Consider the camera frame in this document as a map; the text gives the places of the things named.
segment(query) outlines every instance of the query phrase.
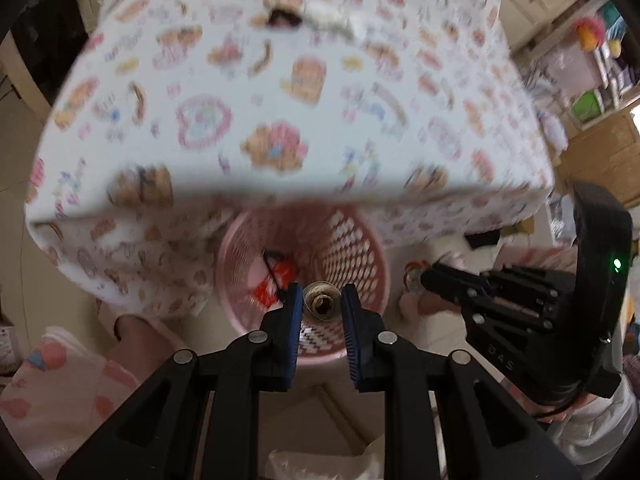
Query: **screw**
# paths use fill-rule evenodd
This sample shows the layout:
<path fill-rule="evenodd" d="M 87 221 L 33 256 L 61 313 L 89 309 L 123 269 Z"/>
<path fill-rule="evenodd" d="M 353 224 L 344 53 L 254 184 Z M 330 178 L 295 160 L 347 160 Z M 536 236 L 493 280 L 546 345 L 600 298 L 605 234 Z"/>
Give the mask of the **screw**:
<path fill-rule="evenodd" d="M 471 362 L 471 355 L 464 350 L 454 350 L 451 358 L 459 365 L 468 365 Z"/>
<path fill-rule="evenodd" d="M 264 343 L 269 338 L 269 335 L 264 330 L 254 330 L 249 332 L 249 341 L 252 343 Z"/>
<path fill-rule="evenodd" d="M 385 345 L 392 345 L 393 343 L 398 341 L 398 336 L 393 332 L 385 330 L 384 332 L 380 332 L 378 334 L 378 341 L 384 343 Z"/>
<path fill-rule="evenodd" d="M 193 353 L 191 353 L 191 350 L 178 350 L 175 354 L 174 354 L 174 363 L 177 363 L 179 365 L 185 365 L 187 363 L 190 363 L 193 359 Z"/>

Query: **patterned tablecloth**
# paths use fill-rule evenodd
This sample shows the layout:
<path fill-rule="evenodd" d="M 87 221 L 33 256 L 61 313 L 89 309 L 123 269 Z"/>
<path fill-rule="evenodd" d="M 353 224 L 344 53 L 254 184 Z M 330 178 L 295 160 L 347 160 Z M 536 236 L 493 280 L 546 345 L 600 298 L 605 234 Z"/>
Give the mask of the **patterned tablecloth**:
<path fill-rule="evenodd" d="M 106 0 L 42 135 L 26 220 L 70 279 L 179 316 L 246 206 L 356 203 L 389 246 L 530 216 L 553 181 L 500 0 L 323 2 L 366 23 L 266 27 L 264 0 Z"/>

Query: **pink basket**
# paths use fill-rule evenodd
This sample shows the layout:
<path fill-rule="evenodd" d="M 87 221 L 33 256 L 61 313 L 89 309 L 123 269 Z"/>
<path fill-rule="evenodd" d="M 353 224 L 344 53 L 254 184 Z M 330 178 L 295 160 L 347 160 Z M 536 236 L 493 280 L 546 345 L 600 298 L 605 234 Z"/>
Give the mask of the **pink basket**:
<path fill-rule="evenodd" d="M 263 249 L 291 255 L 302 286 L 354 283 L 362 306 L 382 314 L 389 297 L 389 269 L 378 236 L 352 208 L 292 206 L 241 213 L 222 240 L 216 269 L 220 303 L 240 335 L 260 326 L 264 309 L 251 297 L 250 268 Z M 342 320 L 303 315 L 298 365 L 346 355 Z"/>

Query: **tile floor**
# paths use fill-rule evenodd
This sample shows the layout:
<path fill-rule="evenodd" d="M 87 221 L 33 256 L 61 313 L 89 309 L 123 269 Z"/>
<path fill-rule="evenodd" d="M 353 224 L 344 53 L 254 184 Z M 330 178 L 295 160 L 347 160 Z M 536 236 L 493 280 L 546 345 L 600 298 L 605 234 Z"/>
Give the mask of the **tile floor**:
<path fill-rule="evenodd" d="M 10 91 L 7 81 L 0 85 L 0 96 L 5 93 L 6 96 L 0 100 L 2 314 L 17 327 L 23 355 L 28 354 L 30 346 L 37 343 L 48 325 L 62 326 L 87 348 L 104 352 L 113 341 L 95 317 L 91 295 L 80 290 L 58 272 L 36 247 L 24 226 L 24 195 L 42 125 L 17 95 Z M 497 252 L 495 248 L 470 251 L 461 236 L 438 238 L 429 244 L 389 251 L 392 288 L 389 307 L 385 314 L 388 328 L 399 333 L 408 330 L 395 308 L 402 292 L 405 263 L 413 259 L 433 260 L 451 250 L 465 253 L 470 270 L 475 272 L 489 268 Z M 173 324 L 172 328 L 201 354 L 223 349 L 236 336 L 215 299 L 209 302 L 198 317 L 186 316 Z M 423 323 L 417 343 L 424 349 L 442 354 L 448 354 L 460 346 L 467 347 L 464 342 L 462 318 L 446 313 L 431 317 Z M 296 375 L 298 387 L 295 388 L 298 392 L 288 394 L 287 402 L 279 401 L 280 404 L 274 404 L 271 410 L 265 406 L 264 413 L 276 416 L 284 413 L 284 410 L 294 409 L 301 402 L 315 402 L 309 400 L 309 394 L 301 394 L 301 390 L 309 391 L 308 386 L 325 382 L 334 385 L 334 397 L 344 409 L 360 419 L 363 433 L 371 438 L 382 433 L 382 394 L 372 394 L 373 396 L 365 402 L 355 394 L 343 365 L 325 370 L 299 371 Z M 324 449 L 324 452 L 334 451 L 333 448 Z"/>

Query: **basket rim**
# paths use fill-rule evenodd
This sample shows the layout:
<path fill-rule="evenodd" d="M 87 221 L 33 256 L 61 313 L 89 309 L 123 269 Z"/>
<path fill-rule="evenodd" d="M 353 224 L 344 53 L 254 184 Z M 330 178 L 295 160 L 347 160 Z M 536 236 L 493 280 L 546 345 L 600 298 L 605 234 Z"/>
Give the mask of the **basket rim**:
<path fill-rule="evenodd" d="M 388 259 L 386 258 L 386 250 L 385 250 L 384 244 L 382 243 L 382 238 L 380 237 L 378 232 L 370 225 L 369 221 L 367 221 L 367 219 L 364 218 L 363 215 L 358 213 L 357 209 L 354 206 L 340 205 L 340 204 L 335 204 L 335 205 L 332 204 L 332 205 L 326 205 L 326 206 L 333 210 L 341 210 L 343 211 L 343 213 L 348 214 L 348 216 L 351 216 L 352 218 L 357 218 L 358 224 L 366 228 L 366 231 L 369 235 L 371 243 L 375 244 L 376 247 L 378 248 L 378 253 L 381 255 L 380 265 L 383 267 L 382 276 L 384 277 L 384 280 L 385 280 L 384 281 L 385 285 L 382 290 L 382 301 L 380 302 L 382 307 L 378 311 L 380 316 L 382 316 L 386 311 L 386 307 L 389 302 L 389 294 L 391 292 L 391 271 L 389 269 L 389 263 L 388 263 Z M 291 209 L 298 209 L 298 208 L 302 209 L 307 207 L 310 207 L 310 206 L 309 205 L 281 206 L 281 208 L 291 208 Z M 236 314 L 234 313 L 231 307 L 231 302 L 229 301 L 228 295 L 226 293 L 226 286 L 219 286 L 220 283 L 224 282 L 224 277 L 225 277 L 223 263 L 224 263 L 226 254 L 228 253 L 231 247 L 231 241 L 233 240 L 234 235 L 236 234 L 236 231 L 238 231 L 240 226 L 252 214 L 255 214 L 257 212 L 264 211 L 267 209 L 274 209 L 274 207 L 260 206 L 260 207 L 244 209 L 229 225 L 228 229 L 226 230 L 225 236 L 222 238 L 222 243 L 220 244 L 220 250 L 218 251 L 218 258 L 216 260 L 216 291 L 218 294 L 218 301 L 225 312 L 226 318 L 229 320 L 229 323 L 231 323 L 231 326 L 236 330 L 236 332 L 238 333 L 238 336 L 243 336 L 247 334 L 248 330 L 246 330 L 246 328 L 243 325 L 241 325 L 238 318 L 236 317 Z M 331 353 L 320 355 L 320 356 L 311 356 L 311 355 L 299 356 L 297 359 L 297 364 L 298 366 L 302 366 L 302 367 L 325 364 L 325 363 L 333 362 L 335 360 L 346 357 L 346 355 L 347 355 L 347 349 L 345 346 L 344 348 L 340 348 Z"/>

